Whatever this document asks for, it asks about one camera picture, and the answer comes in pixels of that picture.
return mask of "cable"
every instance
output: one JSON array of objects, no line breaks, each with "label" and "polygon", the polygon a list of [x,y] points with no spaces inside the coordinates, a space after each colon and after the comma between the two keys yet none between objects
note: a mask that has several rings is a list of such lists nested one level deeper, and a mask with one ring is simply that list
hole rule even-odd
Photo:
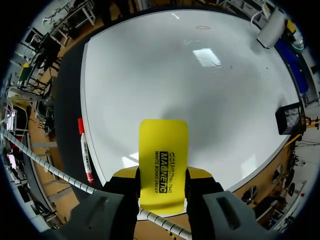
[{"label": "cable", "polygon": [[[93,194],[96,190],[93,187],[90,187],[73,177],[65,174],[63,171],[60,171],[59,169],[52,166],[47,161],[41,159],[39,156],[37,156],[33,151],[31,151],[29,148],[27,148],[25,145],[23,145],[18,139],[16,139],[11,133],[9,133],[3,126],[0,125],[0,134],[8,139],[10,142],[12,142],[14,145],[16,145],[24,154],[26,154],[29,158],[31,158],[33,161],[35,161],[37,164],[48,170],[49,172],[53,173],[54,175],[58,176],[59,178],[65,180],[69,184],[75,186],[78,189],[83,190],[84,192],[88,194]],[[192,239],[192,234],[190,231],[184,229],[183,227],[176,225],[172,223],[171,221],[164,219],[161,216],[158,216],[148,210],[145,210],[143,208],[139,209],[139,215],[145,217],[151,222],[154,222],[155,224],[161,226],[162,228],[171,231],[172,233],[180,236],[184,239]]]},{"label": "cable", "polygon": [[262,9],[263,15],[268,20],[269,19],[269,14],[267,13],[267,11],[265,9],[265,1],[261,4],[261,9]]},{"label": "cable", "polygon": [[159,225],[160,227],[173,232],[174,234],[180,236],[183,239],[192,239],[191,232],[184,229],[182,226],[179,226],[177,224],[174,224],[173,222],[169,221],[168,219],[165,219],[161,216],[158,216],[148,210],[145,210],[143,208],[139,208],[139,215],[148,219],[149,221]]},{"label": "cable", "polygon": [[309,146],[319,146],[320,143],[318,144],[310,144],[310,145],[305,145],[305,146],[297,146],[295,149],[303,148],[303,147],[309,147]]},{"label": "cable", "polygon": [[308,143],[313,143],[313,144],[320,144],[320,142],[316,142],[316,141],[307,141],[307,140],[301,140],[301,141],[308,142]]},{"label": "cable", "polygon": [[14,145],[16,145],[24,154],[26,154],[28,157],[30,157],[33,161],[38,163],[40,166],[44,167],[49,172],[53,173],[54,175],[58,176],[59,178],[65,180],[69,184],[75,186],[76,188],[79,188],[83,191],[85,191],[88,194],[93,194],[96,190],[78,180],[75,180],[73,177],[70,177],[69,175],[65,174],[64,172],[60,171],[59,169],[55,168],[51,164],[49,164],[47,161],[41,159],[39,156],[37,156],[33,151],[28,149],[25,145],[23,145],[18,139],[16,139],[11,133],[9,133],[3,126],[0,125],[0,133],[8,139],[10,142],[12,142]]},{"label": "cable", "polygon": [[253,28],[254,18],[255,18],[257,15],[261,14],[262,12],[263,12],[262,10],[261,10],[261,11],[258,11],[258,12],[256,12],[255,14],[253,14],[253,16],[251,17],[251,20],[250,20],[250,28],[251,28],[251,30],[252,30],[253,32],[255,32],[255,31],[254,31],[254,28]]},{"label": "cable", "polygon": [[50,77],[52,78],[51,67],[49,67],[49,74],[50,74]]}]

